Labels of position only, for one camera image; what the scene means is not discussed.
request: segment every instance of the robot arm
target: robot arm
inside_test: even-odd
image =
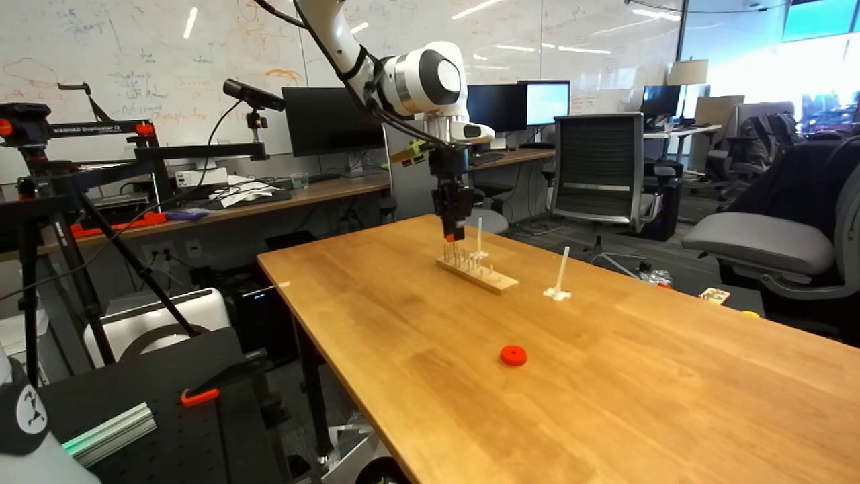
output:
[[[341,13],[343,0],[296,0],[304,26],[327,57],[336,74],[354,100],[413,136],[430,141],[430,171],[438,178],[433,191],[434,212],[445,239],[462,239],[462,221],[469,212],[465,165],[469,145],[489,141],[489,126],[469,124],[465,106],[465,67],[454,42],[375,58],[354,40]],[[426,130],[415,130],[405,117],[421,117]]]

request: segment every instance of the window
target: window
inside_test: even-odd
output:
[[[782,40],[843,34],[855,9],[857,0],[790,0]]]

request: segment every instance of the wooden block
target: wooden block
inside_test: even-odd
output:
[[[513,278],[503,272],[495,272],[478,260],[460,257],[460,264],[454,264],[454,260],[434,257],[434,264],[469,278],[469,281],[478,281],[481,288],[497,289],[497,292],[519,285],[519,278]]]

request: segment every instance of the red object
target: red object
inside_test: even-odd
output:
[[[523,366],[528,360],[527,350],[519,343],[504,343],[499,358],[504,366]]]
[[[220,398],[220,390],[211,386],[211,390],[203,390],[203,393],[196,393],[196,395],[188,395],[188,390],[179,395],[179,402],[182,407],[196,407],[196,405],[203,405],[208,399],[218,399]]]
[[[0,136],[11,136],[15,126],[8,117],[0,117]]]
[[[155,136],[155,124],[137,124],[133,133],[151,140]]]
[[[137,221],[132,221],[132,222],[116,222],[116,226],[109,226],[113,230],[129,230],[129,227],[143,227],[143,226],[161,226],[161,222],[167,222],[167,214],[164,212],[147,212],[147,214],[143,214],[143,218],[137,218]],[[69,226],[73,227],[73,237],[75,239],[90,239],[90,237],[101,237],[101,227],[83,227],[81,222],[73,222]]]

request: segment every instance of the table leg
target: table leg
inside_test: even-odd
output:
[[[311,425],[315,425],[315,440],[316,440],[316,454],[331,454],[331,438],[327,438],[327,421],[325,421],[325,399],[323,399],[323,382],[319,382],[319,352],[315,342],[304,333],[304,328],[296,321],[290,315],[296,338],[297,338],[297,363],[301,363],[301,376],[304,376],[304,393],[306,402],[311,410]]]

